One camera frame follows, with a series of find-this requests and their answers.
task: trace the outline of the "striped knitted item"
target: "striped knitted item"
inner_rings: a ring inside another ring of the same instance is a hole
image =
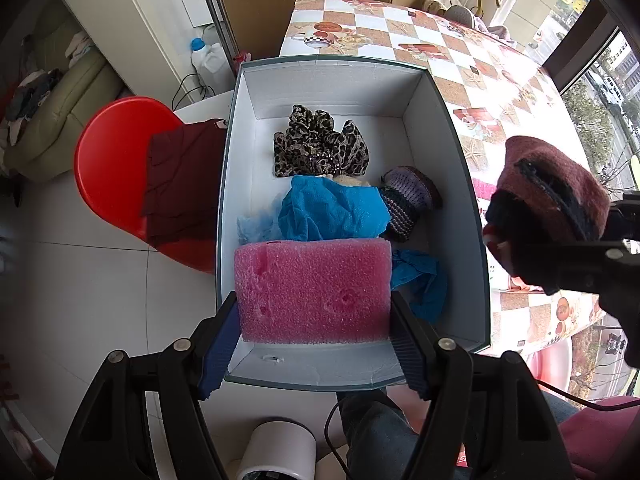
[[[435,184],[413,166],[398,166],[382,176],[380,195],[389,209],[385,235],[405,242],[423,211],[442,207],[442,197]]]

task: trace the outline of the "cap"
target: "cap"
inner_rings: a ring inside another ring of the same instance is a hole
[[[191,50],[195,52],[201,48],[204,48],[204,41],[202,41],[202,38],[193,38],[191,40]]]

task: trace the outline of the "white trash can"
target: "white trash can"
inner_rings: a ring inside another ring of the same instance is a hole
[[[314,480],[314,436],[294,422],[275,420],[261,424],[251,435],[236,480],[245,480],[250,473],[260,471],[279,474],[266,474],[265,478]]]

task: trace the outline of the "power cord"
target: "power cord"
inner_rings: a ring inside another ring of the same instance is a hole
[[[332,444],[331,440],[329,440],[329,423],[331,422],[332,416],[334,416],[335,410],[338,408],[338,406],[340,406],[340,403],[343,400],[344,399],[341,399],[335,403],[335,405],[332,407],[331,411],[329,412],[329,416],[326,418],[326,422],[324,424],[324,439],[326,440],[327,446],[329,446],[329,449],[334,454],[336,460],[340,464],[340,467],[344,471],[344,474],[347,475],[348,479],[353,480],[353,477],[349,473],[349,469],[347,468],[347,465],[344,463],[344,460],[342,460],[342,457],[340,456],[338,451],[335,449],[334,444]]]
[[[577,402],[578,404],[586,406],[587,408],[592,408],[599,412],[616,412],[617,410],[624,410],[626,408],[640,406],[640,399],[632,400],[630,402],[623,402],[622,404],[614,404],[613,406],[601,406],[600,404],[596,404],[595,402],[589,402],[588,400],[584,400],[584,399],[581,399],[580,397],[576,397],[572,394],[569,394],[566,391],[561,390],[560,388],[556,388],[555,386],[552,386],[549,383],[545,383],[545,381],[536,379],[536,382],[538,384],[541,384],[545,388],[548,388],[549,390],[554,391],[556,394],[562,395],[567,399],[571,399],[573,402]],[[329,416],[326,418],[326,422],[324,424],[324,440],[326,441],[327,446],[329,446],[331,453],[334,454],[335,459],[340,464],[340,467],[344,471],[344,474],[347,476],[348,479],[353,480],[353,477],[351,477],[351,474],[349,473],[349,469],[347,468],[347,465],[344,463],[344,460],[342,460],[342,457],[338,453],[337,449],[335,449],[334,444],[332,444],[331,440],[329,439],[329,423],[331,422],[331,419],[334,416],[335,410],[338,409],[338,406],[340,406],[343,400],[344,399],[341,399],[334,404],[331,411],[329,412]]]
[[[200,90],[201,88],[205,89],[205,95],[207,92],[207,88],[209,90],[211,90],[211,94],[215,95],[216,93],[213,91],[213,88],[211,88],[209,85],[200,85],[200,86],[196,86],[195,88],[192,88],[191,90],[189,90],[188,92],[185,92],[185,94],[180,98],[180,100],[174,105],[174,101],[175,98],[178,97],[178,94],[180,93],[180,89],[182,88],[182,84],[184,83],[184,80],[187,79],[188,77],[191,76],[196,76],[198,77],[199,74],[198,73],[192,73],[192,74],[187,74],[186,76],[184,76],[182,78],[182,80],[180,81],[180,84],[178,85],[178,89],[175,91],[174,97],[171,99],[171,110],[172,112],[175,112],[178,109],[178,106],[180,106],[180,103],[182,102],[182,100],[187,97],[187,95],[189,95],[191,92],[193,92],[194,90]]]

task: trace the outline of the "dark red garment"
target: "dark red garment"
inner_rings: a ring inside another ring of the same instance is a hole
[[[185,239],[215,243],[226,139],[219,121],[184,124],[149,140],[142,215],[151,246]]]

